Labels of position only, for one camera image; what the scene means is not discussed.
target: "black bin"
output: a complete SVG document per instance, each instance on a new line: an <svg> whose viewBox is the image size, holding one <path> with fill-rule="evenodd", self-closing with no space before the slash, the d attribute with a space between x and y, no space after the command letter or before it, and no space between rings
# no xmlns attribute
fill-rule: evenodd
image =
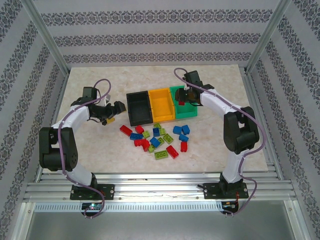
<svg viewBox="0 0 320 240"><path fill-rule="evenodd" d="M127 93L126 101L131 127L153 123L148 91Z"/></svg>

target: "enclosure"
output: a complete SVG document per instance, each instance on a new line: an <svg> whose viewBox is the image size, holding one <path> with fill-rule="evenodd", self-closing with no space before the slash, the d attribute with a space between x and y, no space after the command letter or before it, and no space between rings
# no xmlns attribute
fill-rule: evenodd
<svg viewBox="0 0 320 240"><path fill-rule="evenodd" d="M0 6L0 239L320 239L319 0ZM257 190L239 215L224 217L222 200L197 187L226 167L224 125L211 109L175 100L183 84L176 67L250 106L266 132L263 150L245 162ZM103 78L110 102L127 112L75 134L79 162L99 184L115 185L105 212L84 219L84 201L70 200L72 183L39 166L39 131ZM108 87L98 86L102 94ZM188 151L176 159L155 161L119 130L152 133L160 121L175 149L173 127L190 127ZM244 182L251 195L255 184Z"/></svg>

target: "yellow bin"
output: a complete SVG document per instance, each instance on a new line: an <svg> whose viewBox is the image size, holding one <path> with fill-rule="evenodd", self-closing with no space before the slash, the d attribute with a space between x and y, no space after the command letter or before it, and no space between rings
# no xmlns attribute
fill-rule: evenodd
<svg viewBox="0 0 320 240"><path fill-rule="evenodd" d="M170 88L149 90L148 94L154 123L176 118L175 105L171 97Z"/></svg>

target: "blue lego brick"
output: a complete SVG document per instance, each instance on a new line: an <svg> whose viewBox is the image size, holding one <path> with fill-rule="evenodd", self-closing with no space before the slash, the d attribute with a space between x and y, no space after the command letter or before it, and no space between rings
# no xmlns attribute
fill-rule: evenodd
<svg viewBox="0 0 320 240"><path fill-rule="evenodd" d="M153 129L153 136L154 137L159 137L160 136L159 128L155 127Z"/></svg>
<svg viewBox="0 0 320 240"><path fill-rule="evenodd" d="M180 135L180 134L181 134L181 131L182 131L182 127L180 127L180 126L174 126L174 127L173 127L173 133L174 133L174 134Z"/></svg>
<svg viewBox="0 0 320 240"><path fill-rule="evenodd" d="M189 138L183 134L180 134L179 140L182 142L188 142Z"/></svg>
<svg viewBox="0 0 320 240"><path fill-rule="evenodd" d="M130 139L131 140L138 140L138 139L143 139L144 136L142 134L138 134L138 133L131 133L130 134Z"/></svg>
<svg viewBox="0 0 320 240"><path fill-rule="evenodd" d="M190 128L189 128L189 126L188 126L188 125L182 126L182 132L183 132L184 135L189 134L189 133L190 133Z"/></svg>
<svg viewBox="0 0 320 240"><path fill-rule="evenodd" d="M161 142L158 141L158 139L156 139L155 137L151 138L150 143L155 147L159 147Z"/></svg>

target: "patterned wallpaper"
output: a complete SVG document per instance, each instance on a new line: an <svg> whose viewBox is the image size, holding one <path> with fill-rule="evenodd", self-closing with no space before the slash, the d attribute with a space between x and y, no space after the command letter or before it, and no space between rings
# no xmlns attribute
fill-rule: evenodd
<svg viewBox="0 0 320 240"><path fill-rule="evenodd" d="M72 2L35 1L72 67L244 67L278 0Z"/></svg>
<svg viewBox="0 0 320 240"><path fill-rule="evenodd" d="M282 171L320 239L320 7L293 1L252 72Z"/></svg>
<svg viewBox="0 0 320 240"><path fill-rule="evenodd" d="M0 1L0 240L9 238L38 167L38 132L53 121L64 77L17 0Z"/></svg>

